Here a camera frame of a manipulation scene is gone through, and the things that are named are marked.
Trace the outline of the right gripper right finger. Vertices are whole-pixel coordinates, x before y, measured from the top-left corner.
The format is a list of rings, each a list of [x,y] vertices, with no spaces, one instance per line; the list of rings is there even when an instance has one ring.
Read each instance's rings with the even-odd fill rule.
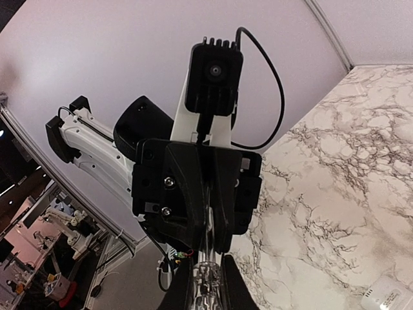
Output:
[[[223,309],[258,310],[232,255],[222,257]]]

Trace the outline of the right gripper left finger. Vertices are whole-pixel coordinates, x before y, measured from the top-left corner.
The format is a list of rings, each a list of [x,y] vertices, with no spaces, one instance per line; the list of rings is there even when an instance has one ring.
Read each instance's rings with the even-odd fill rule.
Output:
[[[177,268],[158,310],[188,310],[192,307],[194,259],[187,258]]]

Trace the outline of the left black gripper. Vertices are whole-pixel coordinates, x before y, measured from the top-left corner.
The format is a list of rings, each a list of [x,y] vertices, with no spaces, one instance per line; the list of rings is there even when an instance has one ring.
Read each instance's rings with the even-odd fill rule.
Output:
[[[132,210],[159,234],[193,250],[205,239],[206,187],[212,190],[214,249],[230,249],[257,207],[262,157],[250,151],[148,139],[132,172]]]

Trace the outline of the white remote control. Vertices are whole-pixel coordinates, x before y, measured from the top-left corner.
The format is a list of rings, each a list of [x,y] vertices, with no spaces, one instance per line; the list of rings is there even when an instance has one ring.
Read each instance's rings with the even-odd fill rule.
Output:
[[[378,278],[361,299],[365,310],[412,310],[412,291],[388,276]]]

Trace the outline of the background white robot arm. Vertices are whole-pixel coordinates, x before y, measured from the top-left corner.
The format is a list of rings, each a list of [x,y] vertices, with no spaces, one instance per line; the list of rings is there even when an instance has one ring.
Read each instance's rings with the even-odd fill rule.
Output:
[[[86,236],[75,227],[80,225],[87,217],[85,211],[75,210],[73,215],[49,207],[42,215],[42,219],[58,227],[59,231],[67,237],[67,244],[74,250],[73,259],[78,260],[82,254],[85,254],[92,243],[94,235],[88,233]]]

